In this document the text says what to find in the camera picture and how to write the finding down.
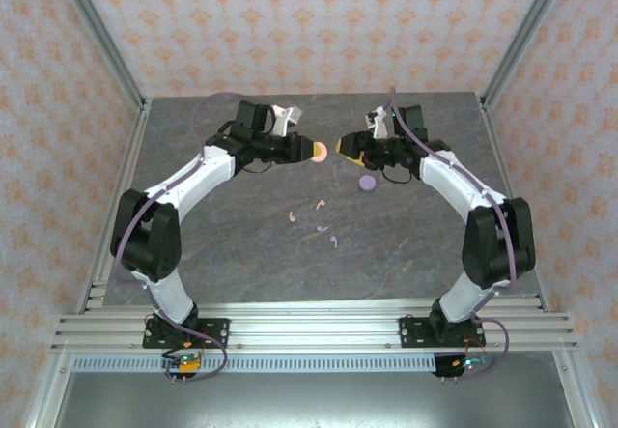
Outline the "wide aluminium extrusion beam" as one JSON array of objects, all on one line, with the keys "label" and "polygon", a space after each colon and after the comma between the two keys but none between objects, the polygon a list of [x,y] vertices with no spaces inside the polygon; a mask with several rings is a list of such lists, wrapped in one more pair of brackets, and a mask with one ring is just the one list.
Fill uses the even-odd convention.
[{"label": "wide aluminium extrusion beam", "polygon": [[[122,351],[142,346],[143,318],[128,316],[69,316],[60,320],[52,340],[54,350]],[[544,313],[484,320],[488,351],[576,350],[580,339],[564,315]],[[232,316],[228,348],[247,353],[379,351],[404,349],[399,318],[378,316]]]}]

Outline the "aluminium frame post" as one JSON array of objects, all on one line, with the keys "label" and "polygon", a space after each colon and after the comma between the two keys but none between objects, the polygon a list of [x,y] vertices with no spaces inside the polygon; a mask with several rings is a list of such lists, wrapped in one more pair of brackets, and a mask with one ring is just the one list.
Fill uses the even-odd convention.
[{"label": "aluminium frame post", "polygon": [[131,74],[120,49],[114,42],[93,0],[72,1],[126,96],[139,109],[149,105],[149,99],[140,92],[136,80]]},{"label": "aluminium frame post", "polygon": [[479,97],[484,111],[489,111],[498,102],[499,95],[514,73],[521,56],[532,42],[553,1],[533,0],[530,4],[487,88]]}]

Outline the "aluminium frame leg rail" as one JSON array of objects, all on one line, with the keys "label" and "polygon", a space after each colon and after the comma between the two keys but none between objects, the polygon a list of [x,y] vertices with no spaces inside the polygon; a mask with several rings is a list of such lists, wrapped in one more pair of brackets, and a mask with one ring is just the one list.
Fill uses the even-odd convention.
[{"label": "aluminium frame leg rail", "polygon": [[43,368],[25,428],[54,428],[68,387],[74,353],[52,354]]},{"label": "aluminium frame leg rail", "polygon": [[574,428],[603,428],[580,352],[552,353]]}]

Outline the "small electronics board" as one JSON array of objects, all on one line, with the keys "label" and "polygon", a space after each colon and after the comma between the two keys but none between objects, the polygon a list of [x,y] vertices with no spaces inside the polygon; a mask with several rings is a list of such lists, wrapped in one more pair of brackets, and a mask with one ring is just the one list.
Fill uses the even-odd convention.
[{"label": "small electronics board", "polygon": [[457,358],[451,362],[451,365],[454,369],[472,369],[477,366],[489,364],[491,362],[491,358],[489,356],[479,356],[479,357],[463,357]]},{"label": "small electronics board", "polygon": [[174,378],[192,378],[202,367],[200,352],[178,351],[161,355],[163,369]]}]

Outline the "grey metal sheet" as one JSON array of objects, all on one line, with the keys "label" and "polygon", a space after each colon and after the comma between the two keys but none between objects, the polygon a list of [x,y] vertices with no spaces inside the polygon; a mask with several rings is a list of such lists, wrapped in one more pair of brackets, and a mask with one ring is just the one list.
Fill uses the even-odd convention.
[{"label": "grey metal sheet", "polygon": [[54,428],[574,428],[546,368],[441,383],[429,374],[74,374]]}]

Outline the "narrow aluminium extrusion beam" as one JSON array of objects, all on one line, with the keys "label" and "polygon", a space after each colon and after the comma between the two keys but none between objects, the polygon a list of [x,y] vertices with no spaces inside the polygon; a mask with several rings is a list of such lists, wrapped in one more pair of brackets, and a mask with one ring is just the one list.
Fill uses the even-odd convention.
[{"label": "narrow aluminium extrusion beam", "polygon": [[[386,300],[318,300],[318,301],[280,301],[280,302],[235,302],[235,303],[202,303],[198,305],[202,313],[222,312],[223,314],[258,313],[292,313],[292,314],[325,314],[325,313],[391,313],[406,315],[422,315],[430,311],[433,299],[386,299]],[[501,314],[544,314],[545,309],[538,297],[498,297],[490,300],[482,309],[483,313],[492,316]]]}]

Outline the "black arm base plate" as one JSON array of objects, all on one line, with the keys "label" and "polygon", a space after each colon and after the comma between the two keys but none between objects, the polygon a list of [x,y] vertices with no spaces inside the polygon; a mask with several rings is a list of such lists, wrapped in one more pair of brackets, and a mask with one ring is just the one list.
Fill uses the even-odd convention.
[{"label": "black arm base plate", "polygon": [[403,348],[484,347],[484,329],[471,320],[441,322],[430,317],[407,315],[399,319],[399,336]]},{"label": "black arm base plate", "polygon": [[230,320],[224,318],[197,318],[184,326],[209,337],[198,337],[195,334],[180,330],[158,316],[150,316],[145,322],[142,339],[144,349],[185,350],[185,349],[215,349],[212,339],[227,347]]}]

